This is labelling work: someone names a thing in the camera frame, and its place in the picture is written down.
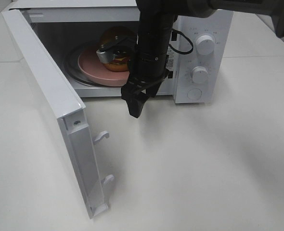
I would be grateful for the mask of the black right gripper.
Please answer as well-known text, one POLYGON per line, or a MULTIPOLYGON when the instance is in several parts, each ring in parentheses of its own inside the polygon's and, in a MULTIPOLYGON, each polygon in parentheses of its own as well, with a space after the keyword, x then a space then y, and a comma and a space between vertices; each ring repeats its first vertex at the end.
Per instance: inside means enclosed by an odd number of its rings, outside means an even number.
POLYGON ((121 99, 125 100, 129 114, 139 118, 148 97, 155 97, 169 74, 166 65, 168 61, 168 45, 141 47, 134 45, 128 48, 129 77, 121 87, 121 99), (146 94, 138 91, 134 84, 147 84, 146 94))

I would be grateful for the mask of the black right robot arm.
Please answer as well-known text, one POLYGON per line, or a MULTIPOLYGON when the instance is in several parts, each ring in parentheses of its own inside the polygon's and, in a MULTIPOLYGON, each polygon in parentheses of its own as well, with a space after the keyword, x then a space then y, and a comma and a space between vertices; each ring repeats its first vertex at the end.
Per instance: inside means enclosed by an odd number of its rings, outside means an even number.
POLYGON ((208 18, 216 10, 268 15, 277 37, 284 37, 284 0, 138 0, 137 45, 129 78, 121 88, 124 100, 154 97, 166 77, 167 50, 177 16, 208 18))

